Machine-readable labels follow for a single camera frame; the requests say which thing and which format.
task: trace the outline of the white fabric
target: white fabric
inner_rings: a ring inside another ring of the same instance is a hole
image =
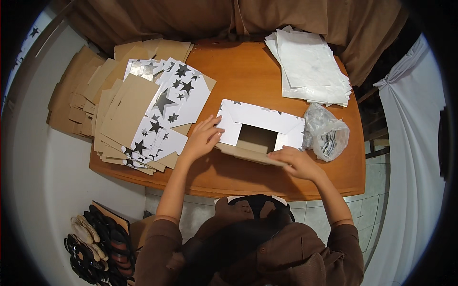
[[[374,86],[387,119],[391,178],[382,232],[364,286],[400,285],[421,257],[441,210],[437,133],[442,80],[423,35]]]

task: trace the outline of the brown sweater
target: brown sweater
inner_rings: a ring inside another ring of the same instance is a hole
[[[261,217],[275,209],[267,202]],[[252,219],[246,201],[234,206],[222,198],[215,216],[207,220],[192,239],[204,240],[231,223]],[[136,263],[136,286],[173,285],[184,264],[178,226],[155,221]],[[211,286],[313,285],[353,286],[363,281],[363,256],[357,229],[349,224],[331,229],[327,247],[309,226],[292,222],[244,259],[215,273]]]

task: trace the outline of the wall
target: wall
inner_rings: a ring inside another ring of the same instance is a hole
[[[96,200],[134,221],[142,219],[145,206],[144,187],[89,169],[89,141],[45,123],[54,86],[84,44],[71,27],[61,25],[31,67],[12,117],[2,119],[8,120],[2,129],[2,200],[26,252],[56,286],[88,285],[71,270],[63,245],[72,216]]]

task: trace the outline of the clear plastic bag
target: clear plastic bag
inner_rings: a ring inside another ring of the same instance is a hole
[[[303,148],[313,149],[319,159],[332,161],[347,147],[350,129],[323,106],[310,104],[304,119]]]

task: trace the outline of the brown curtain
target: brown curtain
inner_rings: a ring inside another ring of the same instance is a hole
[[[70,0],[54,0],[58,11]],[[408,13],[398,0],[76,0],[72,25],[108,54],[132,38],[157,33],[199,39],[235,30],[273,32],[292,25],[322,34],[359,86],[393,42]]]

